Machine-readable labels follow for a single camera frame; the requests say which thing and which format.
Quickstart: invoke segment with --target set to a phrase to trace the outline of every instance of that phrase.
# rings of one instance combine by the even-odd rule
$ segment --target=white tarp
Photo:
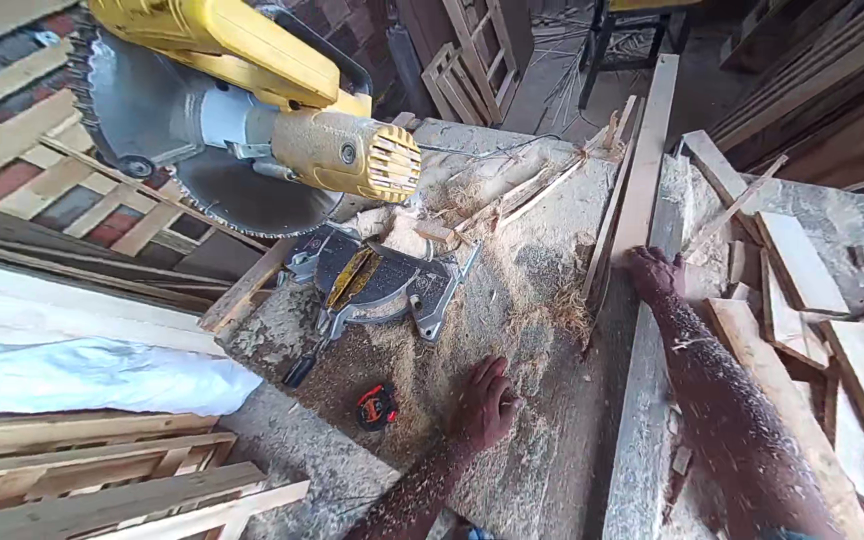
[[[0,412],[231,414],[261,381],[230,358],[103,337],[0,345]]]

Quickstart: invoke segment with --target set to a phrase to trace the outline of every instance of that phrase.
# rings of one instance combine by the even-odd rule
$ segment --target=circular saw blade
[[[342,201],[325,191],[258,174],[244,160],[206,148],[175,164],[173,178],[205,215],[256,237],[296,237],[319,227]]]

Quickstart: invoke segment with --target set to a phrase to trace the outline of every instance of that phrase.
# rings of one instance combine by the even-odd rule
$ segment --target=miter saw
[[[170,166],[203,213],[268,238],[316,229],[343,193],[389,203],[415,193],[419,148],[371,118],[369,73],[284,7],[88,7],[69,86],[111,166],[135,178]]]

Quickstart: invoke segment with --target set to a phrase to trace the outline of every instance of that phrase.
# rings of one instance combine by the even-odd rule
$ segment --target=red brick
[[[112,247],[116,240],[121,239],[129,229],[135,227],[138,221],[142,219],[142,216],[135,214],[135,212],[128,211],[119,206],[98,227],[93,228],[85,236],[85,240],[105,248]]]
[[[64,38],[75,32],[75,19],[71,15],[59,13],[42,21],[42,27],[45,30],[51,30],[60,37]]]
[[[0,201],[41,172],[41,168],[21,159],[2,167],[0,169]]]

